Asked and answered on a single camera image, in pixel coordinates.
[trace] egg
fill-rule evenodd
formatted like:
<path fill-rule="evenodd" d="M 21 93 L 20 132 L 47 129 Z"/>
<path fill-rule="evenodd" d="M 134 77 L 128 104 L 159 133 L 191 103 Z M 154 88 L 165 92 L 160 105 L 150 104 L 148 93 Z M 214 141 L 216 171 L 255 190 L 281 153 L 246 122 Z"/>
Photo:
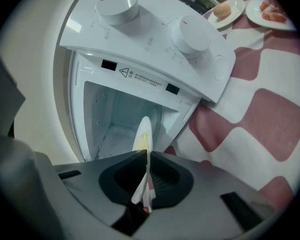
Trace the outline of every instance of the egg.
<path fill-rule="evenodd" d="M 214 7 L 213 13 L 217 18 L 223 19 L 231 14 L 231 7 L 227 3 L 219 3 Z"/>

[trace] plate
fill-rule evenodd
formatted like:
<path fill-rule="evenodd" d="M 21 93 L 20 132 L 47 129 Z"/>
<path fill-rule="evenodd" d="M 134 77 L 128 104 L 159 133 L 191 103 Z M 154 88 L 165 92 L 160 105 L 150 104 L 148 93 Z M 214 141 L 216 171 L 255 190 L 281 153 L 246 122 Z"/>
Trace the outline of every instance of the plate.
<path fill-rule="evenodd" d="M 262 27 L 285 30 L 285 31 L 296 31 L 296 27 L 293 22 L 288 18 L 285 23 L 270 21 L 262 18 L 262 12 L 260 11 L 260 5 L 264 0 L 251 0 L 246 7 L 246 16 L 255 24 Z"/>
<path fill-rule="evenodd" d="M 217 30 L 234 22 L 245 9 L 245 2 L 243 0 L 227 0 L 224 3 L 231 7 L 231 13 L 228 17 L 220 19 L 212 12 L 208 18 L 208 22 L 210 22 Z"/>

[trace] food on plate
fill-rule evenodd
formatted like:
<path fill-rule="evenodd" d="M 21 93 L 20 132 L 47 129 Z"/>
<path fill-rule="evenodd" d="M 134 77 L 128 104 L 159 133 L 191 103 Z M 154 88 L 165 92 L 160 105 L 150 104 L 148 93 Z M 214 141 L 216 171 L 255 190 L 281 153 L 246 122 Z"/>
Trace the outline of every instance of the food on plate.
<path fill-rule="evenodd" d="M 287 18 L 275 9 L 270 10 L 270 11 L 264 11 L 262 13 L 262 18 L 267 21 L 272 21 L 272 22 L 285 23 L 287 21 Z"/>
<path fill-rule="evenodd" d="M 286 12 L 277 0 L 264 0 L 260 5 L 260 11 L 262 18 L 267 21 L 285 23 L 288 19 Z"/>
<path fill-rule="evenodd" d="M 219 3 L 214 7 L 213 14 L 217 18 L 223 19 L 231 14 L 231 7 L 227 3 Z"/>

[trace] checkered tablecloth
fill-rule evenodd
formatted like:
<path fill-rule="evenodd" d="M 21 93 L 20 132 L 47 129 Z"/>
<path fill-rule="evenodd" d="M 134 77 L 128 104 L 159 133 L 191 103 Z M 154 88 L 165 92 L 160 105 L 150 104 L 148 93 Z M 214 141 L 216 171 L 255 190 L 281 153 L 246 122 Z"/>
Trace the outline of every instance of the checkered tablecloth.
<path fill-rule="evenodd" d="M 300 186 L 300 39 L 245 12 L 220 32 L 236 55 L 229 82 L 217 104 L 198 105 L 166 152 L 220 167 L 282 210 Z"/>

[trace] white appliance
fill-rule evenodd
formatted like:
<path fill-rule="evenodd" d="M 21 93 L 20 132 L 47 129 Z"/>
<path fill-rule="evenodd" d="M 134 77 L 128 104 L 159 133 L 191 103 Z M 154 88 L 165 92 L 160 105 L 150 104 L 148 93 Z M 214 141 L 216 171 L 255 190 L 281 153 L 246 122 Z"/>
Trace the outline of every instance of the white appliance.
<path fill-rule="evenodd" d="M 178 0 L 79 0 L 60 46 L 73 50 L 71 121 L 86 161 L 132 150 L 148 116 L 163 152 L 201 98 L 217 102 L 235 53 Z"/>

